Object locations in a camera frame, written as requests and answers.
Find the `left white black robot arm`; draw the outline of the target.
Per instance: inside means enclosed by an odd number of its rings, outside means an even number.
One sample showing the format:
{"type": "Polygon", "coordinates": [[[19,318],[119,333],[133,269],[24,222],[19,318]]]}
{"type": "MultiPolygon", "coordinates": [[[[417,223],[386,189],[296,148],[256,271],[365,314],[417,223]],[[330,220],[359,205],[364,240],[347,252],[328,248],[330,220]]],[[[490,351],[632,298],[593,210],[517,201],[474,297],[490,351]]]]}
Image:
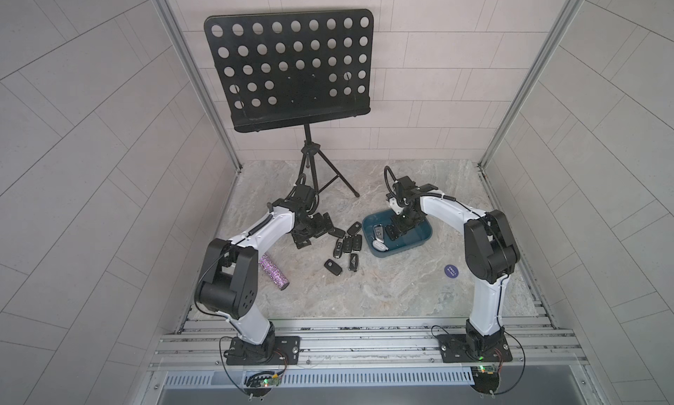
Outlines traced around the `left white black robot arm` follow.
{"type": "Polygon", "coordinates": [[[256,306],[259,259],[287,234],[302,249],[332,229],[317,212],[318,190],[305,182],[301,173],[291,192],[270,203],[251,228],[229,239],[215,238],[207,246],[194,304],[205,315],[228,320],[247,345],[267,346],[275,338],[272,323],[256,306]]]}

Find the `white oval key fob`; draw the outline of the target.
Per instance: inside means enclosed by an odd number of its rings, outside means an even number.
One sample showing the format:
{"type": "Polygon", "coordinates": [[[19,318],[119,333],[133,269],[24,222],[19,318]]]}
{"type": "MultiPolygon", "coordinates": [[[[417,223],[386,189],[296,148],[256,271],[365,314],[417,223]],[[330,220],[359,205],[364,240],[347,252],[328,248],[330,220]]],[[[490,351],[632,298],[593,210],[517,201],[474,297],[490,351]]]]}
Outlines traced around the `white oval key fob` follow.
{"type": "Polygon", "coordinates": [[[380,240],[375,239],[372,242],[372,247],[378,252],[387,252],[389,248],[380,240]]]}

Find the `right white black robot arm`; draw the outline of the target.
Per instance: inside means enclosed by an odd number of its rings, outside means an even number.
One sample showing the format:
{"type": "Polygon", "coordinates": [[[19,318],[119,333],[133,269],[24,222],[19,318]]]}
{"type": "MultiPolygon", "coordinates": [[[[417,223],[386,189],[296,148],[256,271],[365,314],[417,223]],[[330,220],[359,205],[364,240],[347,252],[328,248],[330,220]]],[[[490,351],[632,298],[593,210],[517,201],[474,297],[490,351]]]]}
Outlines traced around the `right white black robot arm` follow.
{"type": "Polygon", "coordinates": [[[496,352],[506,342],[502,306],[510,275],[521,259],[505,213],[472,208],[434,185],[419,186],[407,176],[397,178],[389,166],[384,168],[384,183],[393,211],[386,229],[390,239],[404,236],[429,215],[463,234],[464,261],[475,281],[464,350],[476,360],[496,352]]]}

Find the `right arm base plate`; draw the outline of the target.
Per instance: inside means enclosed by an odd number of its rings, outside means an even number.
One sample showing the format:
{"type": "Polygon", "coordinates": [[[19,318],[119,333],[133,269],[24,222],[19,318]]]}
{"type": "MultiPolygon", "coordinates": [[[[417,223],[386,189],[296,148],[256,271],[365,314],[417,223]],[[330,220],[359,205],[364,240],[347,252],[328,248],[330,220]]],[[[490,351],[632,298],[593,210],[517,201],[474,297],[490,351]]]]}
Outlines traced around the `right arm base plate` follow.
{"type": "Polygon", "coordinates": [[[478,332],[469,334],[435,335],[443,363],[507,363],[513,361],[505,331],[483,337],[478,332]]]}

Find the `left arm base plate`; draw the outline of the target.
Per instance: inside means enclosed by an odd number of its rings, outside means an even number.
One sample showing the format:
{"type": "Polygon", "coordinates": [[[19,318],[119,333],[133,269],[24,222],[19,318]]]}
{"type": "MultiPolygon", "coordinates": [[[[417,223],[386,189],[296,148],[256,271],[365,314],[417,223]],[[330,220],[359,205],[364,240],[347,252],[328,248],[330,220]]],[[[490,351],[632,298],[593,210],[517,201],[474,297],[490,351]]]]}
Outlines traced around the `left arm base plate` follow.
{"type": "Polygon", "coordinates": [[[261,345],[234,338],[226,354],[228,366],[285,366],[298,364],[300,337],[275,337],[261,345]]]}

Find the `silver BMW car key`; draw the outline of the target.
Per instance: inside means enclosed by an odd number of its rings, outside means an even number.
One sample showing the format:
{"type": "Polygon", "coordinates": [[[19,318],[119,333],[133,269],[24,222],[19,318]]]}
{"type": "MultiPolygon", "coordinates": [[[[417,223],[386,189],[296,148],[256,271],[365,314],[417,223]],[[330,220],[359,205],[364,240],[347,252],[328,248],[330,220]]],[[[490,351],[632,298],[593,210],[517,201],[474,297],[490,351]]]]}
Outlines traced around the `silver BMW car key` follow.
{"type": "Polygon", "coordinates": [[[380,243],[384,243],[385,240],[385,230],[382,224],[376,224],[373,226],[373,235],[374,239],[380,243]]]}

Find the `teal plastic storage box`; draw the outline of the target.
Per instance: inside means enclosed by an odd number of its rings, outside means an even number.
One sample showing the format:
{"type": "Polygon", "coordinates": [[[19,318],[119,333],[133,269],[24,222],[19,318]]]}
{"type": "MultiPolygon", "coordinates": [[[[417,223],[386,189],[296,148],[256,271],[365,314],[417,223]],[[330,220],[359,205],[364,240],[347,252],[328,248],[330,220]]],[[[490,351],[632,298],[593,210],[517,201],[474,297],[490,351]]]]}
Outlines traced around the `teal plastic storage box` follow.
{"type": "Polygon", "coordinates": [[[384,259],[391,257],[394,254],[408,251],[412,248],[424,245],[426,241],[430,240],[433,235],[433,229],[428,220],[425,220],[423,223],[417,225],[415,228],[407,231],[404,235],[401,235],[396,240],[391,240],[387,233],[384,233],[384,244],[387,246],[388,250],[386,252],[379,252],[374,246],[375,242],[375,231],[374,227],[381,224],[383,227],[392,224],[391,218],[396,214],[393,210],[383,210],[371,215],[367,215],[363,219],[363,236],[367,241],[368,247],[372,254],[379,259],[384,259]]]}

